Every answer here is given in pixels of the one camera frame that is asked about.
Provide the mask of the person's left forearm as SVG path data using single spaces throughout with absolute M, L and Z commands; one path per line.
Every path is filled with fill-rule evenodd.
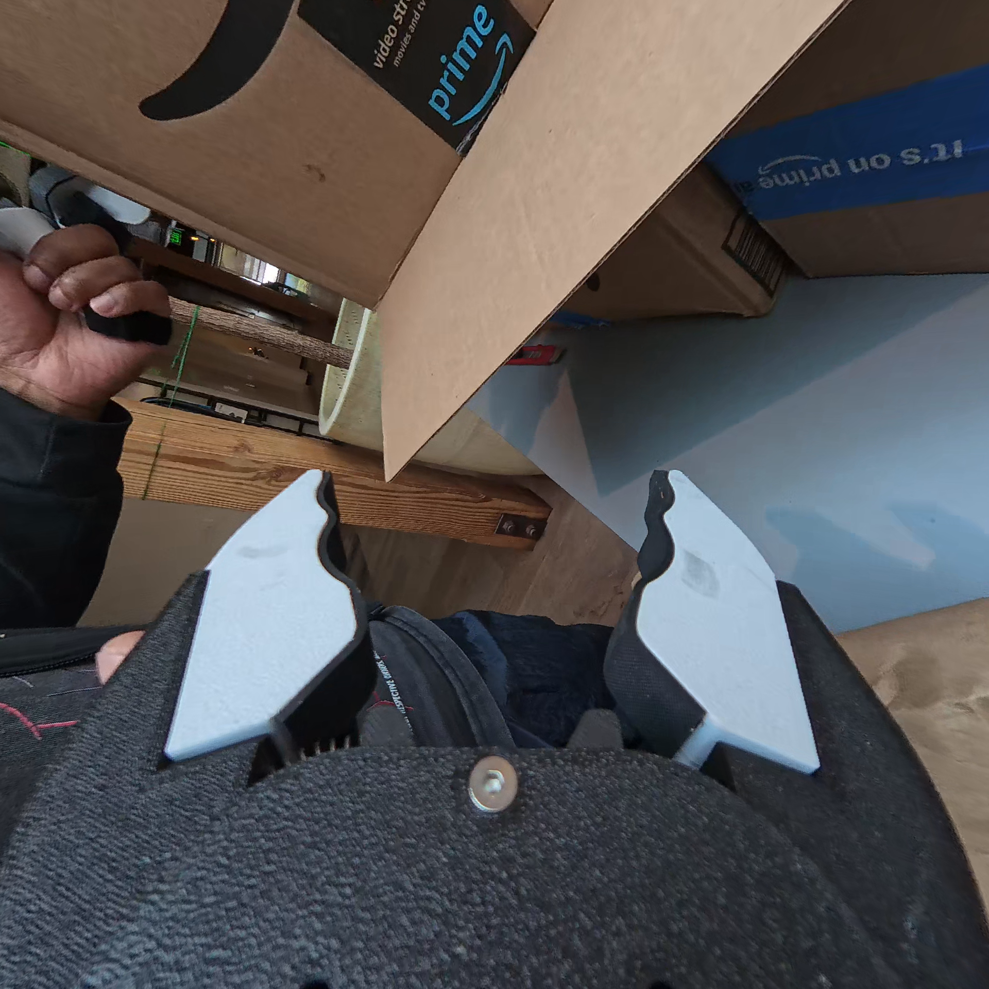
M 1 628 L 71 627 L 120 518 L 131 417 L 117 402 L 87 421 L 1 395 Z

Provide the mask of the dark blue fleece garment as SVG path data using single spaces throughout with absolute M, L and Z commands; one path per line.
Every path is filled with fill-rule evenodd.
M 616 708 L 603 674 L 611 627 L 478 610 L 434 624 L 482 677 L 519 748 L 562 748 L 588 710 Z

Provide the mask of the cream round bin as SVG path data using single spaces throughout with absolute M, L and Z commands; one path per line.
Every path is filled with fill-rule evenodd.
M 318 409 L 324 437 L 376 452 L 384 450 L 379 337 L 377 315 L 343 300 L 332 343 L 350 350 L 351 361 L 347 369 L 327 366 Z M 422 447 L 415 462 L 454 473 L 542 475 L 539 467 L 467 408 L 461 408 Z

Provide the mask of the grey desk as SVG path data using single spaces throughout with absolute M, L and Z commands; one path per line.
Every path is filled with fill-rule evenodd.
M 634 549 L 679 470 L 835 632 L 987 596 L 987 275 L 797 280 L 763 317 L 546 332 L 468 402 Z

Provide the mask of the person's right hand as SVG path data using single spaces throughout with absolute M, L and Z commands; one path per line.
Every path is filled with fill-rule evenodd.
M 129 630 L 104 643 L 95 654 L 94 665 L 98 681 L 105 686 L 138 646 L 145 634 L 143 629 Z

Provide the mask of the person's left hand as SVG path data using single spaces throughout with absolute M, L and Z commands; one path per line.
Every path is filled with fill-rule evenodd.
M 146 281 L 113 237 L 93 225 L 58 229 L 25 260 L 1 254 L 1 387 L 48 413 L 98 420 L 157 352 L 88 328 L 105 318 L 171 319 L 167 291 Z

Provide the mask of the cardboard box blue tape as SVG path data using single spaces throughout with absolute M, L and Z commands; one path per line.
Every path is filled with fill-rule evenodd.
M 848 2 L 553 316 L 766 315 L 788 276 L 987 273 L 988 3 Z

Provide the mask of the brown wooden post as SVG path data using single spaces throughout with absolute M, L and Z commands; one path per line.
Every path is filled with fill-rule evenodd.
M 264 318 L 229 314 L 175 298 L 170 298 L 169 303 L 173 317 L 189 327 L 204 327 L 227 336 L 256 341 L 340 369 L 349 368 L 354 358 L 351 349 Z

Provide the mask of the wooden bench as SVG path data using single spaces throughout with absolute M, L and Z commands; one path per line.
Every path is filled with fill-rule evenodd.
M 386 481 L 382 456 L 286 431 L 118 400 L 131 425 L 118 468 L 132 499 L 256 511 L 308 471 L 330 473 L 341 521 L 531 550 L 552 509 L 495 476 L 411 466 Z

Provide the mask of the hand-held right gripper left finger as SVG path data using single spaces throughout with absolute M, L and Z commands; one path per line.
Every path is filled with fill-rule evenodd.
M 356 729 L 368 607 L 344 572 L 333 478 L 303 473 L 217 551 L 164 744 L 181 763 L 267 741 L 281 763 Z

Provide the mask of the person's black jacket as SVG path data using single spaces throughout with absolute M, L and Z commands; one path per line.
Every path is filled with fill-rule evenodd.
M 73 626 L 2 631 L 1 848 L 5 854 L 43 774 L 102 686 L 95 657 L 143 625 Z M 516 747 L 483 677 L 436 623 L 402 607 L 372 611 L 377 680 L 361 710 L 402 712 L 421 747 Z

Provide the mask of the tan cloth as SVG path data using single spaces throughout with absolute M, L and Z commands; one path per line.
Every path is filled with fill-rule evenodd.
M 988 897 L 988 600 L 838 637 L 905 732 Z

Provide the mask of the large cardboard box smile print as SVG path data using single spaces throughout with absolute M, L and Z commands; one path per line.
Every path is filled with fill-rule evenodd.
M 2 139 L 375 310 L 391 480 L 846 2 L 2 2 Z

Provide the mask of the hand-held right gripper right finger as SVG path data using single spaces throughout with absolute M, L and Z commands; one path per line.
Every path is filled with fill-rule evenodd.
M 650 752 L 700 770 L 719 745 L 798 773 L 820 768 L 776 579 L 682 472 L 655 471 L 640 579 L 604 678 Z

